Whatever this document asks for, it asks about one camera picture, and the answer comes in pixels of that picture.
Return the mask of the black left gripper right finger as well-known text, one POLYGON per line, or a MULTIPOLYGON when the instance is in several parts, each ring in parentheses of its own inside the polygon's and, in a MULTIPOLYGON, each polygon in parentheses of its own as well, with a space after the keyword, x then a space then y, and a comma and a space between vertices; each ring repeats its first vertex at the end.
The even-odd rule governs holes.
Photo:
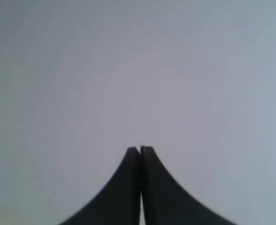
POLYGON ((233 225, 190 195, 151 146, 141 146, 141 188, 147 225, 233 225))

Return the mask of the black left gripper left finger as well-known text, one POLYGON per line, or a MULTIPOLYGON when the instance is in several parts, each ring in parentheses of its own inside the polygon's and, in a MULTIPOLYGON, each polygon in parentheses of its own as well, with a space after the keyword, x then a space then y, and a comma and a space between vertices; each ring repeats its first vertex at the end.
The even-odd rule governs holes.
POLYGON ((138 225, 140 220, 141 161, 129 147, 107 184, 63 225, 138 225))

